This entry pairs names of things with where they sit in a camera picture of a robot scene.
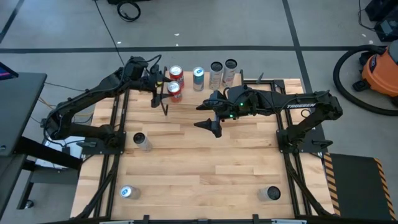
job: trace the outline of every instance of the gray floor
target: gray floor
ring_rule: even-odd
[[[362,7],[369,1],[362,1]],[[357,0],[288,0],[301,46],[356,46],[381,44],[375,33],[358,25]],[[0,28],[17,0],[0,2]],[[140,2],[141,18],[127,23],[116,8],[99,0],[99,8],[118,47],[184,46],[293,46],[292,36],[280,0],[152,0]],[[366,15],[364,23],[371,25]],[[0,43],[2,49],[111,48],[113,43],[91,0],[24,0],[20,11]],[[312,89],[331,90],[339,97],[344,115],[338,121],[324,122],[327,139],[335,143],[330,152],[378,157],[384,166],[395,209],[398,210],[398,156],[395,137],[398,118],[378,116],[347,102],[335,90],[332,71],[344,52],[303,52]],[[186,70],[235,58],[248,78],[301,78],[296,52],[291,50],[225,50],[172,52],[123,52],[150,58],[162,54],[161,66],[179,64]],[[20,72],[45,72],[48,82],[74,88],[89,88],[121,66],[116,53],[0,54],[0,61]],[[343,67],[343,81],[349,86],[358,78],[355,58]],[[42,97],[51,104],[77,92],[45,86]],[[359,97],[391,107],[383,96],[364,93]],[[49,109],[38,103],[32,114],[43,118]],[[40,127],[30,120],[24,136],[42,140]],[[40,223],[65,220],[73,203],[73,185],[35,185],[31,199],[36,206],[15,210],[27,174],[22,173],[0,223]]]

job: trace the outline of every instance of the yellow cable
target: yellow cable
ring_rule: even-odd
[[[51,110],[54,110],[54,107],[51,106],[47,101],[45,101],[41,96],[39,97],[39,101],[44,105],[48,106]],[[86,113],[86,114],[75,114],[75,116],[91,116],[94,112]]]

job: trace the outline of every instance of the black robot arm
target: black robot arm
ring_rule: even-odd
[[[213,110],[215,120],[197,122],[194,125],[213,132],[216,138],[221,137],[220,121],[238,119],[248,115],[264,115],[280,113],[284,109],[315,108],[315,111],[302,122],[287,128],[285,142],[298,144],[305,133],[324,120],[338,119],[342,114],[336,97],[328,91],[315,93],[283,95],[275,91],[254,90],[246,85],[232,87],[228,97],[214,91],[209,99],[203,101],[197,110]]]
[[[170,80],[159,71],[157,64],[152,66],[148,74],[148,62],[142,57],[131,57],[124,68],[119,68],[102,79],[98,86],[59,103],[49,113],[47,119],[43,121],[44,132],[47,132],[54,140],[65,139],[69,136],[83,136],[98,138],[108,146],[117,146],[118,140],[111,125],[105,124],[100,127],[93,127],[75,124],[72,122],[72,118],[79,111],[104,98],[121,95],[127,89],[151,92],[151,107],[159,106],[161,99],[168,97],[168,95],[157,93],[157,83],[159,80],[162,82],[169,82]]]

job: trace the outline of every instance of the computer monitor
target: computer monitor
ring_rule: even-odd
[[[11,70],[5,64],[0,62],[0,80],[6,80],[10,78],[18,78],[18,73]]]

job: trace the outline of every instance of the wooden table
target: wooden table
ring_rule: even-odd
[[[303,93],[299,79],[284,81],[287,94]],[[235,76],[234,84],[241,84],[240,74]],[[252,87],[269,88],[268,85]],[[217,139],[210,131],[193,126],[194,122],[213,119],[212,111],[195,110],[211,92],[208,74],[205,89],[198,93],[192,90],[192,73],[185,72],[183,100],[179,104],[164,100],[170,103],[168,116],[164,116],[161,107],[150,107],[150,94],[131,91],[125,127],[126,150],[119,163],[112,219],[141,220],[143,215],[174,220],[246,219],[253,214],[259,218],[294,217],[284,160],[275,136],[275,115],[227,120],[222,124],[223,136]],[[93,126],[109,124],[112,105],[112,98],[96,104]],[[292,110],[292,119],[294,123],[303,119],[300,110]],[[132,137],[139,131],[151,141],[154,147],[151,152],[143,152],[134,144]],[[308,188],[333,213],[321,160],[310,154],[301,154],[301,160]],[[93,156],[84,163],[71,216],[83,210],[98,188],[102,161],[103,156]],[[140,199],[121,198],[119,189],[123,185],[139,188]],[[260,202],[257,191],[271,185],[281,190],[281,198]],[[304,214],[301,193],[297,186],[296,189]],[[105,192],[101,214],[107,195]]]

